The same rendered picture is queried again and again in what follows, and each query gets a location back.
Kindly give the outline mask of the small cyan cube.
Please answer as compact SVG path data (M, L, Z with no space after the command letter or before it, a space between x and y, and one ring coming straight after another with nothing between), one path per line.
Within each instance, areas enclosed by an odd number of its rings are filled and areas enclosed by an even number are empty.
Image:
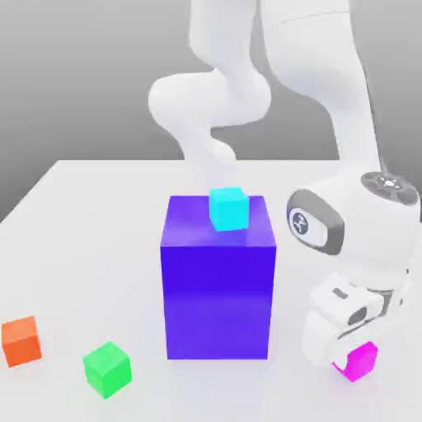
M209 192L209 218L217 232L249 227L250 200L240 187L212 189Z

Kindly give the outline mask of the large purple box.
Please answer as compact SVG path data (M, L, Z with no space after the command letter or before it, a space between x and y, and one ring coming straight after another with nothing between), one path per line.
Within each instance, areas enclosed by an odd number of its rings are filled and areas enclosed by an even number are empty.
M276 242L266 203L218 232L206 196L169 199L160 245L169 359L267 359Z

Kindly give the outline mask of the small orange cube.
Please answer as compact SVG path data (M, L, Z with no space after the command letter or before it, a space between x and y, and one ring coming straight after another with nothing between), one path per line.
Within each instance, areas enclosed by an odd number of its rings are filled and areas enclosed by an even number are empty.
M27 316L2 323L2 349L9 368L41 359L35 318Z

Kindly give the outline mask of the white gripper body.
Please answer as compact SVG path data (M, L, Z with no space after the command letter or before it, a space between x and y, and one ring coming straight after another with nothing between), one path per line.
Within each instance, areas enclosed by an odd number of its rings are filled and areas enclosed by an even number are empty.
M317 367L335 363L340 368L347 366L348 355L370 340L377 330L378 319L365 320L349 325L348 321L358 310L339 307L327 310L310 307L302 333L302 351Z

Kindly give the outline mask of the small green cube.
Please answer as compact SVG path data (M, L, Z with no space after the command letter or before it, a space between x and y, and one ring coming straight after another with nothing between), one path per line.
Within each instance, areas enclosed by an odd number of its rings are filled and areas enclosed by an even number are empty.
M132 382L129 356L112 341L84 356L82 362L88 384L103 399Z

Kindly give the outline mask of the small magenta cube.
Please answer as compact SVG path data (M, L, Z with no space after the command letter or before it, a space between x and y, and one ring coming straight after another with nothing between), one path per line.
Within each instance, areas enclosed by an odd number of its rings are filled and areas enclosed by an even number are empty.
M373 371L377 352L378 347L369 341L347 354L347 362L344 368L341 368L336 362L332 366L349 382L357 382Z

